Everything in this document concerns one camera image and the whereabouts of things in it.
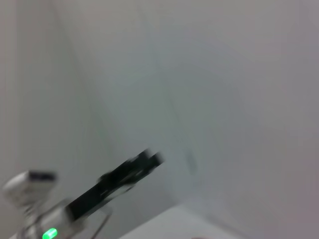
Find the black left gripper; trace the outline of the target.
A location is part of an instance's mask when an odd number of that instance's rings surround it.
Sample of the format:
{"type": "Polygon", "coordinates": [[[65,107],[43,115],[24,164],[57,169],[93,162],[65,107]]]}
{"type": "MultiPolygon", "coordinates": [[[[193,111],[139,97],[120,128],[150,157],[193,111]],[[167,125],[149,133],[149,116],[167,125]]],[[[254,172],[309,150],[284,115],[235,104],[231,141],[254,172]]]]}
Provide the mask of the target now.
{"type": "Polygon", "coordinates": [[[147,176],[163,162],[159,152],[150,155],[149,150],[145,149],[136,157],[102,175],[92,188],[66,206],[71,220],[77,221],[87,215],[101,204],[111,192],[118,189],[126,178],[131,178],[133,174],[136,174],[139,168],[142,169],[142,175],[147,176]]]}

